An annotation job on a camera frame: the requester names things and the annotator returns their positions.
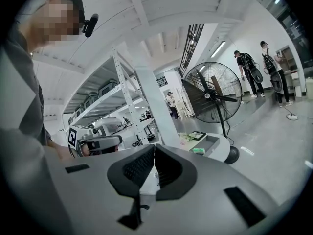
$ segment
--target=railing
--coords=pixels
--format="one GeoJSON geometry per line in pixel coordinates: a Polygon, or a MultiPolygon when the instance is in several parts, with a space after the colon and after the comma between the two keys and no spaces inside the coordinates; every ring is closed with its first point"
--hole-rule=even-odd
{"type": "Polygon", "coordinates": [[[158,84],[159,87],[162,87],[162,86],[168,84],[167,81],[166,81],[165,76],[160,77],[159,79],[156,80],[156,82],[157,82],[157,84],[158,84]]]}
{"type": "Polygon", "coordinates": [[[191,57],[196,49],[197,43],[201,36],[204,24],[194,24],[190,25],[188,28],[187,39],[185,43],[184,53],[179,66],[180,76],[183,77],[187,70],[191,57]]]}

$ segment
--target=pedestal fan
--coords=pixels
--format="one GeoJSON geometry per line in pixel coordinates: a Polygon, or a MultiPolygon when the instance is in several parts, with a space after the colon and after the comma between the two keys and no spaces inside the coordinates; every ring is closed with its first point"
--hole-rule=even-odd
{"type": "MultiPolygon", "coordinates": [[[[238,111],[242,88],[236,74],[227,66],[206,62],[192,68],[182,81],[182,98],[190,113],[200,121],[221,123],[227,138],[224,121],[238,111]]],[[[225,163],[232,164],[239,158],[239,150],[230,146],[225,163]]]]}

